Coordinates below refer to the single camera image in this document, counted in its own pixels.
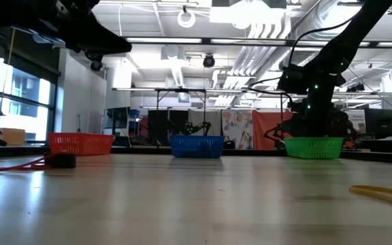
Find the orange curtain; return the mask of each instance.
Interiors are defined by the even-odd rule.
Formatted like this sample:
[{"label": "orange curtain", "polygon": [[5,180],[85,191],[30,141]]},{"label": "orange curtain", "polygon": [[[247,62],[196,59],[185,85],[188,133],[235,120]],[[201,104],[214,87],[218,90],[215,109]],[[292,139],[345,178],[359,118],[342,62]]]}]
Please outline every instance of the orange curtain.
[{"label": "orange curtain", "polygon": [[[291,112],[284,112],[284,120],[288,120],[293,116]],[[253,121],[253,143],[256,150],[273,150],[275,142],[264,137],[267,130],[273,129],[280,123],[280,112],[252,112]]]}]

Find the green basket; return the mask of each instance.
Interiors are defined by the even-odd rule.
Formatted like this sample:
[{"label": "green basket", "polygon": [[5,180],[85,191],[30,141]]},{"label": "green basket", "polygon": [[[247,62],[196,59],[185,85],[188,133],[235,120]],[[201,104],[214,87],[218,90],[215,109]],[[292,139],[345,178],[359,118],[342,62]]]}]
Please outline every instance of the green basket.
[{"label": "green basket", "polygon": [[284,141],[288,155],[302,159],[340,158],[343,144],[340,137],[295,137]]}]

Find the table surface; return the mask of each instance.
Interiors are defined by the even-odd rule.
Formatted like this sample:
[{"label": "table surface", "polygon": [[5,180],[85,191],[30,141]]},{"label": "table surface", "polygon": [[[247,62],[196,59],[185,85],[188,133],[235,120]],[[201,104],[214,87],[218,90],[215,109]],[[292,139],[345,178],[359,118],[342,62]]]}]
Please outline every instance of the table surface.
[{"label": "table surface", "polygon": [[[34,158],[0,159],[0,166]],[[392,164],[116,154],[0,173],[0,244],[392,244]]]}]

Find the camera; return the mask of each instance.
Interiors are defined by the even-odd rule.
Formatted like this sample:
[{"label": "camera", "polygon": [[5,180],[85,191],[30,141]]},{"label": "camera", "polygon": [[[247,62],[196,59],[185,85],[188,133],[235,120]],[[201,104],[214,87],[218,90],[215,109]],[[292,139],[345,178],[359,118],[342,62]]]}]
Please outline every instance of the camera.
[{"label": "camera", "polygon": [[205,68],[211,68],[214,66],[215,63],[216,63],[216,61],[214,60],[214,57],[212,56],[212,54],[205,55],[205,59],[203,60],[203,66]]}]

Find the yellow cable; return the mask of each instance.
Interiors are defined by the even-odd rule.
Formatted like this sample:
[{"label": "yellow cable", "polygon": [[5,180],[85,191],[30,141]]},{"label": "yellow cable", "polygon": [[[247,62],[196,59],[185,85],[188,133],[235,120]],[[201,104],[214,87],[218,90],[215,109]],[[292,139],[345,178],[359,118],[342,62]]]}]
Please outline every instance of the yellow cable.
[{"label": "yellow cable", "polygon": [[12,61],[12,51],[13,51],[13,44],[14,44],[14,34],[16,33],[16,30],[13,29],[12,31],[12,42],[10,43],[10,50],[8,51],[8,61],[7,65],[10,65],[10,61]]},{"label": "yellow cable", "polygon": [[348,190],[355,194],[367,195],[392,202],[392,188],[382,186],[353,185]]}]

